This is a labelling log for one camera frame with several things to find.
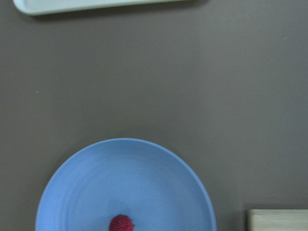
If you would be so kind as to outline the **blue plate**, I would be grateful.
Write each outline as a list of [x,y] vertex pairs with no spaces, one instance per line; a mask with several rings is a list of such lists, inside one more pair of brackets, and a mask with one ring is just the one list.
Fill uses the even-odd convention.
[[117,215],[136,231],[214,231],[202,182],[177,155],[129,138],[92,144],[68,158],[48,182],[38,231],[106,231]]

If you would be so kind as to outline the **red strawberry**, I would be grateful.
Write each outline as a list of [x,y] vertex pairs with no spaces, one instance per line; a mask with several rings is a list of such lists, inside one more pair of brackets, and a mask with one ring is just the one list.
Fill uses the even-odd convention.
[[110,221],[109,231],[134,231],[134,224],[127,215],[117,215]]

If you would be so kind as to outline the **wooden cutting board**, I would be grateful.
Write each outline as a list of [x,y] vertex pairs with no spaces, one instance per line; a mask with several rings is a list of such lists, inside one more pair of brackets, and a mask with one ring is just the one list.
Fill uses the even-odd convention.
[[249,231],[307,231],[307,209],[251,209]]

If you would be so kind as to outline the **cream rabbit tray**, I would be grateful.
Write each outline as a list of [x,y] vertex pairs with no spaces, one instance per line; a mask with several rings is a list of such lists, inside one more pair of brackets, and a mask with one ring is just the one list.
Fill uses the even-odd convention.
[[17,10],[31,16],[178,2],[178,0],[13,0]]

